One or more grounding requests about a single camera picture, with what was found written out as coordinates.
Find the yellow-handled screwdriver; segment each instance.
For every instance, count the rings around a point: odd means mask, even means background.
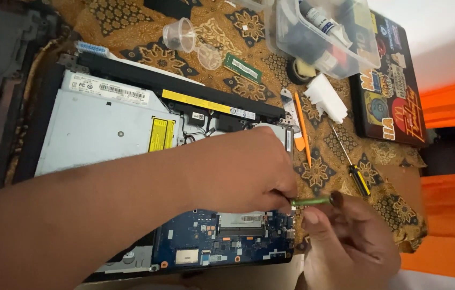
[[[335,133],[335,137],[337,138],[337,141],[340,143],[340,146],[342,147],[342,150],[344,150],[344,154],[348,158],[348,161],[349,161],[349,176],[353,177],[353,180],[356,183],[356,187],[358,187],[360,193],[363,196],[368,197],[369,195],[371,195],[371,192],[369,191],[369,188],[367,187],[367,184],[366,184],[366,182],[364,180],[364,177],[362,176],[362,174],[360,173],[360,170],[358,169],[358,165],[354,165],[353,163],[351,163],[351,159],[349,159],[349,155],[346,152],[346,149],[344,148],[344,145],[342,145],[342,141],[340,141],[340,138],[338,137],[338,134],[337,134],[337,131],[335,130],[335,127],[333,126],[331,121],[329,121],[329,123],[330,123],[331,129],[333,129],[333,132]]]

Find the hand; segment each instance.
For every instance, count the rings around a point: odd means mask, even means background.
[[[322,205],[303,214],[311,244],[304,259],[310,289],[386,289],[401,258],[390,228],[368,203],[344,195],[342,209]]]
[[[297,195],[292,161],[268,127],[209,137],[175,150],[197,208],[224,213],[280,209]]]

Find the brown patterned fabric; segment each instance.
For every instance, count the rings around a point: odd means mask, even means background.
[[[176,19],[143,6],[143,0],[52,0],[51,4],[79,32],[85,42],[107,47],[118,57],[167,70],[217,90],[232,92],[251,100],[282,106],[279,94],[287,88],[301,93],[306,88],[293,85],[285,72],[287,60],[272,54],[265,44],[263,13],[256,13],[222,0],[182,0],[192,6],[191,21],[197,33],[197,44],[214,46],[225,56],[231,53],[263,73],[262,83],[254,83],[220,67],[204,69],[197,54],[169,50],[163,45],[162,28]],[[351,108],[347,79],[330,78],[340,98]],[[338,189],[359,195],[348,175],[348,162],[340,148],[326,115],[319,115],[310,101],[300,95],[306,118],[312,167],[305,151],[294,152],[301,197],[319,195],[321,190]],[[355,135],[353,114],[336,125],[340,138],[352,159],[358,164],[371,191],[369,203],[380,212],[392,229],[402,251],[417,249],[427,234],[422,216],[416,214],[399,196],[392,184],[380,175],[373,164],[424,167],[417,151],[409,146],[361,139]],[[298,210],[296,243],[305,236]]]

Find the blue circuit board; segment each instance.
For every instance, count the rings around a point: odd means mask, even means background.
[[[265,213],[263,235],[218,236],[219,216],[216,212],[196,210],[186,212],[158,228],[152,264],[161,268],[212,267],[290,258],[294,253],[294,218],[277,211]],[[197,253],[194,263],[177,264],[180,250]]]

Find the green ram module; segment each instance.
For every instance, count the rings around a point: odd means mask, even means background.
[[[226,54],[226,57],[224,58],[224,67],[257,85],[262,82],[261,71],[255,69],[252,65],[244,62],[231,53]]]

